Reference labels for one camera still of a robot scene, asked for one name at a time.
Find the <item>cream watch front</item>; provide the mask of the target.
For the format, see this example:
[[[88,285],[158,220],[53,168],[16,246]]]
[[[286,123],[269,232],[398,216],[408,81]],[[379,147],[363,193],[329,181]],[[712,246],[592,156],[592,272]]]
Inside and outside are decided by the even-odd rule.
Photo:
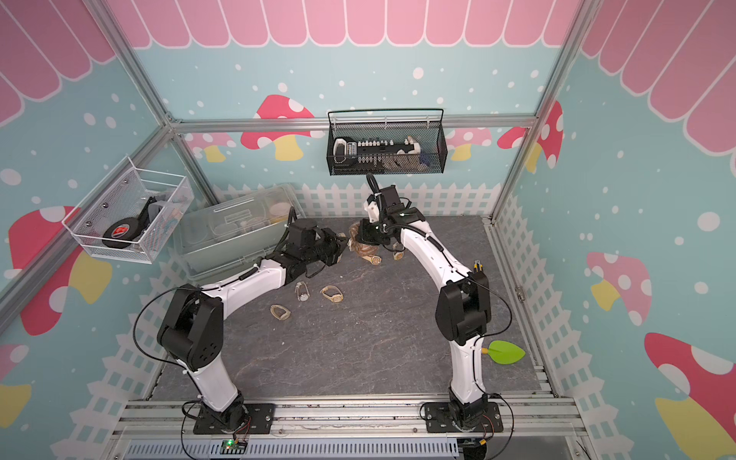
[[[295,285],[294,292],[299,302],[307,302],[311,297],[308,284],[305,282],[298,282]]]

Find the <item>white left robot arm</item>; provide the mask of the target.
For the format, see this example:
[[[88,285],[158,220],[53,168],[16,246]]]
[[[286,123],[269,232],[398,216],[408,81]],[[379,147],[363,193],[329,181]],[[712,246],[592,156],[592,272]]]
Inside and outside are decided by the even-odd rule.
[[[274,251],[251,268],[205,287],[184,285],[174,291],[157,343],[192,379],[203,411],[226,430],[244,424],[248,410],[222,360],[224,321],[261,295],[305,275],[312,264],[335,265],[347,246],[347,236],[298,218],[289,223]]]

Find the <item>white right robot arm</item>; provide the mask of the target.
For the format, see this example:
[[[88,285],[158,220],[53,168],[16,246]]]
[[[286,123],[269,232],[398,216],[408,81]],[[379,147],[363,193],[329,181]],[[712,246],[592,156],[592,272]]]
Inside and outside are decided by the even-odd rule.
[[[381,188],[368,174],[371,195],[367,213],[358,226],[359,243],[388,247],[399,243],[419,261],[438,289],[435,321],[450,343],[452,380],[450,396],[463,408],[483,399],[479,379],[480,338],[492,319],[488,278],[480,269],[470,269],[457,260],[432,231],[427,219],[394,185]]]

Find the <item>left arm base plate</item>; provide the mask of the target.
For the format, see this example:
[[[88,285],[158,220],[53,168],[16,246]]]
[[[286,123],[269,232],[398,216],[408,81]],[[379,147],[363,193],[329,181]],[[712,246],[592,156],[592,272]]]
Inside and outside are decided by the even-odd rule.
[[[270,434],[274,421],[274,404],[244,404],[234,402],[224,412],[216,412],[206,404],[201,408],[193,433],[215,434]]]

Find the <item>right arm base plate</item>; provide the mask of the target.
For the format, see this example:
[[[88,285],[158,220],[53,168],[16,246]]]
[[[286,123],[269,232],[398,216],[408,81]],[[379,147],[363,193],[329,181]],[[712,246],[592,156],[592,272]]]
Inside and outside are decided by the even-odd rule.
[[[495,402],[424,402],[420,418],[429,433],[503,433],[504,425]]]

